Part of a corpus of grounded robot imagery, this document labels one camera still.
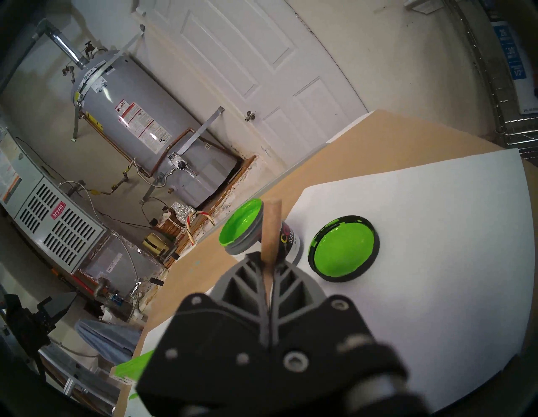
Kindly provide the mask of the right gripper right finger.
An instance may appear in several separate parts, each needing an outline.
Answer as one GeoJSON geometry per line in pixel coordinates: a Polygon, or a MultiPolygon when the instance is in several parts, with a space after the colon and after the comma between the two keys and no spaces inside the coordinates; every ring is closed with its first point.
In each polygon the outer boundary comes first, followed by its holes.
{"type": "Polygon", "coordinates": [[[272,350],[287,372],[309,388],[404,388],[405,366],[379,343],[351,299],[326,296],[297,266],[274,272],[270,309],[272,350]]]}

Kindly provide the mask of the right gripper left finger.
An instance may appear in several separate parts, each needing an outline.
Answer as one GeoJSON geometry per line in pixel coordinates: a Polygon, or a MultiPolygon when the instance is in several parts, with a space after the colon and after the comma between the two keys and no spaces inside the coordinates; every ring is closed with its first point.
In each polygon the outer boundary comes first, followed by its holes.
{"type": "Polygon", "coordinates": [[[177,308],[137,384],[150,415],[249,415],[256,360],[270,345],[260,253],[222,275],[210,295],[177,308]]]}

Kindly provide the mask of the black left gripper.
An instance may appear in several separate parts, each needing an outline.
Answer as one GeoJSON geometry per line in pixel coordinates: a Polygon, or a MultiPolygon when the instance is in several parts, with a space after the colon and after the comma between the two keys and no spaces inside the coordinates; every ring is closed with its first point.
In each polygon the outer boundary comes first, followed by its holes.
{"type": "Polygon", "coordinates": [[[47,319],[59,321],[68,312],[77,293],[61,293],[49,296],[37,304],[38,312],[31,313],[23,308],[16,294],[6,294],[4,304],[7,310],[7,325],[24,350],[40,350],[51,344],[48,332],[51,330],[47,319]]]}

